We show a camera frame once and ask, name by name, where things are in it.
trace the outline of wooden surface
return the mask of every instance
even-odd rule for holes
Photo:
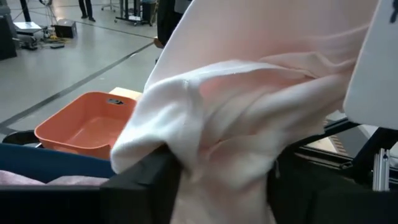
[[[133,100],[138,100],[142,93],[137,91],[128,90],[125,88],[116,87],[112,91],[109,92],[110,94],[124,96],[128,98],[132,98]]]

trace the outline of metal rod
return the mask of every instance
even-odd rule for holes
[[[21,2],[22,12],[24,13],[25,22],[32,22],[30,19],[29,9],[27,8],[26,0],[19,0]]]
[[[374,156],[373,190],[389,190],[390,150],[380,149]]]

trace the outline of black metal frame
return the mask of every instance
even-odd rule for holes
[[[181,170],[162,146],[97,187],[0,185],[0,222],[169,224]]]
[[[279,158],[295,154],[313,164],[327,167],[354,179],[361,185],[369,184],[373,155],[377,153],[377,148],[391,148],[394,145],[394,141],[397,140],[396,131],[379,129],[355,158],[306,146],[308,143],[358,125],[347,119],[329,124],[325,127],[324,134],[311,136],[291,144]],[[32,131],[28,131],[19,136],[18,133],[12,134],[5,141],[23,144],[36,140]],[[174,208],[181,171],[182,166],[178,160],[167,146],[162,146],[127,171],[116,175],[99,187],[0,186],[0,200],[3,202],[1,209],[4,214],[0,216],[0,222],[7,223],[12,220],[14,223],[46,223],[50,221],[50,218],[53,220],[57,217],[63,218],[65,223],[88,221],[90,223],[167,224],[170,222]],[[397,188],[398,170],[391,168],[390,175],[391,188]],[[385,198],[380,194],[366,194],[366,196],[367,198]],[[326,194],[322,198],[336,199],[336,195]]]

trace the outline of white cloth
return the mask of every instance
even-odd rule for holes
[[[185,166],[173,223],[267,223],[266,174],[341,106],[376,0],[196,0],[111,152]]]

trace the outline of floor line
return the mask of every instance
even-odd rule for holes
[[[35,11],[30,11],[30,12],[35,13],[35,14],[39,14],[39,15],[42,15],[42,16],[46,16],[46,14],[41,13],[41,12],[35,12]],[[153,39],[154,38],[154,37],[148,37],[148,36],[140,35],[140,34],[133,34],[133,33],[122,31],[122,30],[112,29],[112,28],[108,28],[108,27],[96,26],[94,24],[89,24],[89,23],[86,23],[86,22],[80,22],[80,21],[75,21],[75,22],[77,22],[79,24],[84,24],[84,25],[89,25],[89,26],[93,26],[93,27],[97,27],[97,28],[102,28],[102,29],[106,29],[106,30],[120,32],[120,33],[123,33],[123,34],[135,35],[137,37],[143,37],[143,38],[148,38],[148,39]]]
[[[138,54],[139,52],[143,51],[144,49],[150,47],[153,43],[149,43],[143,47],[141,47],[140,49],[134,51],[133,53],[129,53],[128,55],[124,56],[123,58],[113,62],[112,64],[108,65],[107,67],[102,68],[101,70],[98,70],[97,72],[87,76],[86,78],[76,82],[75,84],[71,85],[70,87],[67,87],[63,90],[61,90],[60,92],[48,97],[47,99],[37,103],[34,106],[31,106],[30,108],[27,108],[26,110],[15,114],[14,116],[8,118],[7,120],[3,121],[0,123],[0,127],[8,127],[12,124],[14,124],[15,122],[18,122],[19,120],[29,116],[30,114],[32,114],[33,112],[41,109],[43,106],[55,101],[56,99],[59,99],[71,92],[73,92],[74,90],[76,90],[77,88],[83,86],[84,84],[89,83],[90,81],[94,80],[95,78],[99,77],[100,75],[104,74],[105,72],[107,72],[108,70],[114,68],[115,66],[119,65],[120,63],[124,62],[125,60],[135,56],[136,54]]]
[[[102,6],[103,4],[100,4],[100,3],[96,3],[96,4],[92,4],[91,3],[91,5],[92,6]],[[79,7],[79,5],[72,5],[72,6],[55,6],[55,7]],[[45,6],[40,6],[40,7],[28,7],[28,9],[29,10],[31,10],[31,9],[45,9],[46,7]],[[17,9],[10,9],[10,10],[22,10],[22,8],[17,8]]]

